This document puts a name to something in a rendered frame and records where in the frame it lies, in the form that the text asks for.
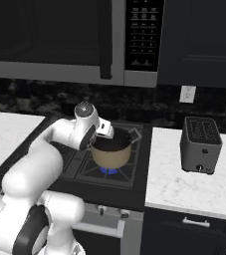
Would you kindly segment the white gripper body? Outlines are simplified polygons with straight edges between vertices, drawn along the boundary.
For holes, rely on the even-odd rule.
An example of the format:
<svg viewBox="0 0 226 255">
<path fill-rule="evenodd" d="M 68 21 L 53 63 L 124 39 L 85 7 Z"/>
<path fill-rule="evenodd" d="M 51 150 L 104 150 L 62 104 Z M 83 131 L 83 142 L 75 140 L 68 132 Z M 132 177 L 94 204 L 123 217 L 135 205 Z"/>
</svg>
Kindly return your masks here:
<svg viewBox="0 0 226 255">
<path fill-rule="evenodd" d="M 114 130 L 110 122 L 104 122 L 100 124 L 99 127 L 99 136 L 105 138 L 113 138 Z"/>
</svg>

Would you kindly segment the tan cooking pot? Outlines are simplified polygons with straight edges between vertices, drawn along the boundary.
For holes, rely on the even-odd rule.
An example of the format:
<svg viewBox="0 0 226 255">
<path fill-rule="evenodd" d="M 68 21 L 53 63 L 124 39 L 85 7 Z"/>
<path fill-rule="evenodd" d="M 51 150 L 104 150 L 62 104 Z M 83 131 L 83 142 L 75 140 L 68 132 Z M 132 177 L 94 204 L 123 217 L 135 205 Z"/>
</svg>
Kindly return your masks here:
<svg viewBox="0 0 226 255">
<path fill-rule="evenodd" d="M 131 130 L 115 127 L 113 131 L 113 138 L 97 137 L 91 150 L 94 162 L 106 169 L 117 169 L 126 165 L 132 145 L 142 138 L 135 127 Z"/>
</svg>

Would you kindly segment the blue burner flame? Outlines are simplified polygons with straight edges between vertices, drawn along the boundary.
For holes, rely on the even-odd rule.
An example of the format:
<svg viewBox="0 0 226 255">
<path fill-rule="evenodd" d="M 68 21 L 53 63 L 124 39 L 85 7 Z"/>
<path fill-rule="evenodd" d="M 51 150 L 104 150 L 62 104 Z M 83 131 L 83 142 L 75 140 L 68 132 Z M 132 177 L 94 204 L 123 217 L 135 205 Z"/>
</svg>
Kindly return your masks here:
<svg viewBox="0 0 226 255">
<path fill-rule="evenodd" d="M 106 168 L 106 167 L 100 167 L 100 171 L 107 175 L 116 174 L 118 172 L 118 168 Z"/>
</svg>

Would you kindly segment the black gas hob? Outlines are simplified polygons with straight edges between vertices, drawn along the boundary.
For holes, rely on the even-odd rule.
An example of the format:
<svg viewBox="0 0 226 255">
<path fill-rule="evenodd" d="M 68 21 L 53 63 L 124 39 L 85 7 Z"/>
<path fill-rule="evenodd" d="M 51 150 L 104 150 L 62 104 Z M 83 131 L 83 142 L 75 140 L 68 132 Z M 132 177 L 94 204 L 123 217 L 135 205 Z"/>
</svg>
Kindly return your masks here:
<svg viewBox="0 0 226 255">
<path fill-rule="evenodd" d="M 54 142 L 64 160 L 62 175 L 49 189 L 79 196 L 86 203 L 143 211 L 152 137 L 149 124 L 113 122 L 115 128 L 136 128 L 141 140 L 131 147 L 126 165 L 116 174 L 100 171 L 89 151 L 77 151 Z"/>
</svg>

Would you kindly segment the grey toaster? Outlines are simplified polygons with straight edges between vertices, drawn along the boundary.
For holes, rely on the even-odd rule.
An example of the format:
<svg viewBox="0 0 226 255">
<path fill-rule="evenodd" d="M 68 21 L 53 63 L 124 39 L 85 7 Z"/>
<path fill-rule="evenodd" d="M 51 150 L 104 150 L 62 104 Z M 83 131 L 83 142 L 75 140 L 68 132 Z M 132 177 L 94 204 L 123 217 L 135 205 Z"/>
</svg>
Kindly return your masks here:
<svg viewBox="0 0 226 255">
<path fill-rule="evenodd" d="M 186 172 L 213 174 L 222 144 L 215 120 L 186 117 L 180 140 L 181 168 Z"/>
</svg>

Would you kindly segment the silver black microwave oven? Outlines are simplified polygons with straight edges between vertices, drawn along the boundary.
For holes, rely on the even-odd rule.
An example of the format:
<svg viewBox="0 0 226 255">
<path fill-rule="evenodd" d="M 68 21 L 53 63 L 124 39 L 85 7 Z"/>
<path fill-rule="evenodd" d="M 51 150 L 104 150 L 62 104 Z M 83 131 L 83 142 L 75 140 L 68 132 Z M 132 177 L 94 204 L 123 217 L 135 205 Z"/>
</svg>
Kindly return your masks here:
<svg viewBox="0 0 226 255">
<path fill-rule="evenodd" d="M 112 78 L 97 0 L 0 0 L 0 78 L 153 88 L 164 0 L 112 0 Z"/>
</svg>

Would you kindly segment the grey oven front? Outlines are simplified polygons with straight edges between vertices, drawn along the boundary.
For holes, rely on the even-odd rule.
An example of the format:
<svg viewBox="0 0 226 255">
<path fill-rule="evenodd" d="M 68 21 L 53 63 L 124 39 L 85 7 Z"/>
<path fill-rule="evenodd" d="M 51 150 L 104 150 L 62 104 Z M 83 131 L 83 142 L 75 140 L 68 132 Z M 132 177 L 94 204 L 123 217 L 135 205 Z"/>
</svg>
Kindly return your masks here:
<svg viewBox="0 0 226 255">
<path fill-rule="evenodd" d="M 73 229 L 86 255 L 139 255 L 143 213 L 130 210 L 129 218 L 121 218 L 119 210 L 123 208 L 109 206 L 106 208 L 106 213 L 100 215 L 98 205 L 87 203 L 85 216 L 81 222 L 116 228 L 117 222 L 123 220 L 125 222 L 123 237 L 114 238 Z"/>
</svg>

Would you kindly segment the dark drawer front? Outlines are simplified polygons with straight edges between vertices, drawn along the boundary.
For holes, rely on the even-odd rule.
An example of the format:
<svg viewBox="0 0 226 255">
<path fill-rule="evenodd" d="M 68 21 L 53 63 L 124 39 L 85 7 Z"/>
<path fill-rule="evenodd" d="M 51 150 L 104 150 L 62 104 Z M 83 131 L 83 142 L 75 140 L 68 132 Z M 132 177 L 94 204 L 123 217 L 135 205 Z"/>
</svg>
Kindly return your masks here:
<svg viewBox="0 0 226 255">
<path fill-rule="evenodd" d="M 209 228 L 183 224 L 187 217 Z M 141 255 L 226 255 L 226 220 L 146 207 Z"/>
</svg>

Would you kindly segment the dark cupboard door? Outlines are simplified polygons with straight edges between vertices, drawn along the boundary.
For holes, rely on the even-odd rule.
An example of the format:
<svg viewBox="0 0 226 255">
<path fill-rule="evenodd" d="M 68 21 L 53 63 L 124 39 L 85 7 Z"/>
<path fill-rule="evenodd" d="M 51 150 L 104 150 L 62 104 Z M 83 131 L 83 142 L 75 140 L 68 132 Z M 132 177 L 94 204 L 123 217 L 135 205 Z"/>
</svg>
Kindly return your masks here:
<svg viewBox="0 0 226 255">
<path fill-rule="evenodd" d="M 226 0 L 165 0 L 158 82 L 226 89 Z"/>
</svg>

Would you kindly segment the white wall socket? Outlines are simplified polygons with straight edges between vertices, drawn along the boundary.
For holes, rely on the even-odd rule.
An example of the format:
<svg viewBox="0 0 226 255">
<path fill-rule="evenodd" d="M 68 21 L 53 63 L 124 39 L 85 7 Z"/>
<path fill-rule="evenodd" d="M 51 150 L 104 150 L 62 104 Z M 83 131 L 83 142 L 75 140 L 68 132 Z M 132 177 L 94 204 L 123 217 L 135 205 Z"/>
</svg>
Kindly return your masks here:
<svg viewBox="0 0 226 255">
<path fill-rule="evenodd" d="M 193 104 L 196 88 L 194 86 L 182 86 L 179 101 L 181 103 Z"/>
</svg>

